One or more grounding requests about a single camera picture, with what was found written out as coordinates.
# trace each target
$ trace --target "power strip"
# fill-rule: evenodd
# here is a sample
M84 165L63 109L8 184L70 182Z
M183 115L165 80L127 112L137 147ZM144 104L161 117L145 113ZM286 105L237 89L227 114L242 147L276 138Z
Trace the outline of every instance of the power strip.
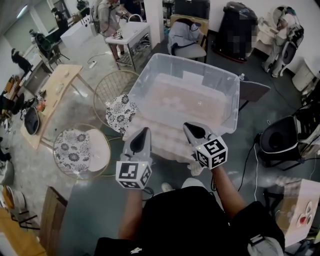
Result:
M89 69L92 69L97 64L96 61L93 61L92 64L89 66Z

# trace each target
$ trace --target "black and white floral cushion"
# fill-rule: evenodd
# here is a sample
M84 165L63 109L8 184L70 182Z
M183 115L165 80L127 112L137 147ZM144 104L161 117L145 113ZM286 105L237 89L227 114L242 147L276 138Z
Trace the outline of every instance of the black and white floral cushion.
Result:
M123 94L106 104L105 118L110 127L118 133L125 134L130 122L137 112L137 105Z
M59 167L74 174L88 170L90 164L89 134L77 129L63 131L54 144L54 157Z

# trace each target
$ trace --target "clear plastic storage bin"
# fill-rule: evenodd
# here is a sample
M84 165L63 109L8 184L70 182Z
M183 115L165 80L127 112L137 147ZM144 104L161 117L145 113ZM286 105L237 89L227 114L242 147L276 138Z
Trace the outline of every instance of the clear plastic storage bin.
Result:
M239 77L198 61L154 54L129 93L142 115L177 129L208 125L221 136L237 128Z

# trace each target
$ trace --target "plastic bin lid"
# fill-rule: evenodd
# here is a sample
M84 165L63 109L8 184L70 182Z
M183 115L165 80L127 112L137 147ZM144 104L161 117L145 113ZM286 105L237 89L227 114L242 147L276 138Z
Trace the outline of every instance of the plastic bin lid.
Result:
M241 2L228 2L226 6L223 8L223 11L241 14L249 20L258 20L258 17L256 16L255 12Z

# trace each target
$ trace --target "white cable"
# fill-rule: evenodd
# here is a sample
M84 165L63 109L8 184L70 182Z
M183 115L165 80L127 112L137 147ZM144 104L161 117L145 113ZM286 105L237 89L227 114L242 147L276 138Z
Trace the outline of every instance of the white cable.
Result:
M256 151L256 144L254 144L254 154L255 154L255 159L256 159L256 168L255 168L255 190L254 190L254 199L257 201L256 197L256 192L257 192L257 187L258 187L258 157L257 157L257 151Z
M312 176L312 174L314 174L314 172L315 172L315 169L316 169L316 163L317 163L317 158L316 158L316 156L317 156L317 153L315 153L314 154L314 167L313 167L313 171L311 172L311 174L310 174L310 177L309 177L309 180L311 180L311 176Z

